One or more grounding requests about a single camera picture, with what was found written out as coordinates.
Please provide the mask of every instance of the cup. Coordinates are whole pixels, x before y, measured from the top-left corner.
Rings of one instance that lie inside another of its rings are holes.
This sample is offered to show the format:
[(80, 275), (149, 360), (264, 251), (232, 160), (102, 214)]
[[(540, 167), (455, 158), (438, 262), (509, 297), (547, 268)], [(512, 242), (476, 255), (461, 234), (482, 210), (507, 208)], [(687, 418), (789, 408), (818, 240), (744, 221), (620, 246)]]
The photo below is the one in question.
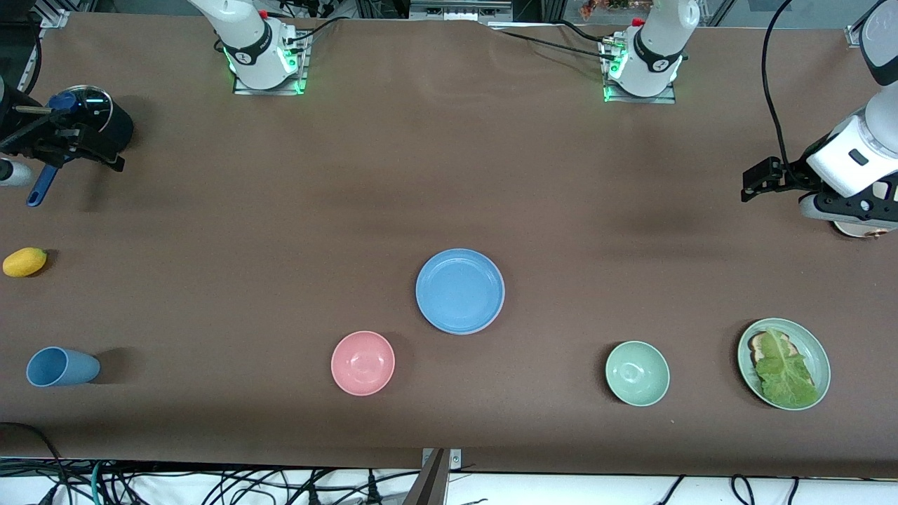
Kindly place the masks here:
[(25, 369), (28, 382), (37, 387), (84, 384), (99, 374), (100, 361), (97, 358), (61, 347), (39, 350)]

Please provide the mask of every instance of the yellow lemon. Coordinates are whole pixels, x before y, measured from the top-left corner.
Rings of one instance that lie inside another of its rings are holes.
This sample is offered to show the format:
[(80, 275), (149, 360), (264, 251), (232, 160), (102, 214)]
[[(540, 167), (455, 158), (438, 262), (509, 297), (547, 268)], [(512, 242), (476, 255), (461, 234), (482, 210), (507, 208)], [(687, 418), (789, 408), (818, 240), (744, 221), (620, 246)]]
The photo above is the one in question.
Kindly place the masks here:
[(37, 247), (26, 247), (13, 252), (3, 260), (3, 273), (10, 277), (28, 277), (44, 268), (47, 252)]

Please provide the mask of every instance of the white floor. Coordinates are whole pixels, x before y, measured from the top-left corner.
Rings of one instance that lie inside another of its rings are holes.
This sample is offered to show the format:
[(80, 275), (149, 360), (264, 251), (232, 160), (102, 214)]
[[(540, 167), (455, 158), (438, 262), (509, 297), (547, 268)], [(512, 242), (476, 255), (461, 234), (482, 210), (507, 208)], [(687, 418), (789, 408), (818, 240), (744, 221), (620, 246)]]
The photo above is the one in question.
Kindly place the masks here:
[[(377, 470), (378, 477), (398, 473), (401, 470)], [(287, 472), (290, 483), (302, 483), (309, 476), (306, 471)], [(378, 490), (386, 497), (406, 492), (414, 481), (414, 475), (378, 484)], [(340, 470), (327, 475), (321, 486), (358, 486), (366, 483), (365, 470)], [(282, 483), (279, 475), (272, 483)], [(454, 474), (448, 487), (446, 505), (471, 505), (483, 501), (484, 505), (525, 504), (601, 504), (601, 505), (654, 505), (664, 498), (673, 477), (638, 476), (590, 476), (590, 475), (529, 475), (529, 474)], [(216, 487), (219, 479), (212, 475), (181, 477), (141, 477), (133, 482), (134, 489), (150, 505), (200, 505), (207, 493)], [(789, 479), (752, 478), (752, 488), (757, 505), (784, 505), (792, 481)], [(44, 477), (0, 478), (0, 505), (31, 505), (37, 503), (52, 484)], [(231, 503), (233, 493), (225, 496)], [(261, 487), (271, 492), (277, 503), (286, 501), (286, 492), (276, 487)], [(345, 492), (321, 492), (323, 505), (328, 505), (345, 495)], [(76, 505), (92, 505), (91, 501), (76, 495)], [(305, 494), (296, 505), (305, 505)], [(67, 504), (66, 494), (58, 492), (54, 503)], [(270, 505), (272, 499), (259, 493), (247, 493), (239, 505)], [(721, 477), (687, 477), (677, 489), (668, 505), (740, 505), (729, 488), (729, 479)], [(898, 503), (898, 483), (861, 482), (836, 480), (802, 480), (794, 505), (865, 505)], [(353, 500), (341, 505), (352, 505)]]

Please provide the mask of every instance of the lettuce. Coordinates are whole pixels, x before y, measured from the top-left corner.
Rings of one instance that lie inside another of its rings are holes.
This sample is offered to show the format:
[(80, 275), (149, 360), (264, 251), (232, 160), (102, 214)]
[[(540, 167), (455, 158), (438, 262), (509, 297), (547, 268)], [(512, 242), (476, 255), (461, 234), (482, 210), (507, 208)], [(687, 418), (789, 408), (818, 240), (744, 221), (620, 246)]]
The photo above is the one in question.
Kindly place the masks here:
[(780, 407), (800, 409), (817, 401), (817, 388), (800, 353), (789, 356), (787, 337), (776, 330), (768, 330), (760, 339), (764, 354), (754, 366), (761, 378), (765, 398)]

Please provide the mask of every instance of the green plate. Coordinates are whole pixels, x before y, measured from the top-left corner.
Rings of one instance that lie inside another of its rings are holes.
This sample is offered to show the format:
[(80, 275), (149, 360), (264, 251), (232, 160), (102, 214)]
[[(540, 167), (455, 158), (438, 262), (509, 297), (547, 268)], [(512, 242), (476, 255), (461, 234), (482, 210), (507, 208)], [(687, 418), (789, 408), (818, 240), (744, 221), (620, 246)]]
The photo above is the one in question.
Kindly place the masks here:
[[(754, 371), (752, 350), (748, 346), (748, 342), (754, 335), (766, 332), (767, 330), (778, 330), (785, 333), (788, 336), (789, 341), (795, 344), (798, 352), (805, 357), (807, 371), (811, 373), (811, 378), (814, 380), (814, 385), (817, 387), (818, 396), (816, 402), (811, 403), (806, 407), (795, 409), (777, 405), (767, 398), (764, 398), (764, 395), (761, 394), (761, 379), (758, 377), (757, 372)], [(810, 409), (814, 405), (817, 405), (830, 389), (830, 360), (826, 357), (826, 351), (823, 350), (820, 341), (818, 341), (813, 334), (801, 324), (793, 323), (786, 319), (778, 319), (776, 317), (761, 319), (749, 326), (748, 329), (745, 330), (745, 333), (742, 334), (742, 339), (739, 340), (739, 349), (736, 351), (736, 357), (739, 362), (739, 371), (742, 372), (742, 377), (745, 379), (745, 383), (758, 395), (758, 398), (761, 398), (764, 402), (769, 403), (778, 409), (783, 409), (784, 411), (803, 411)]]
[(660, 351), (645, 342), (629, 341), (608, 355), (605, 380), (625, 403), (648, 407), (664, 398), (671, 384), (671, 371)]

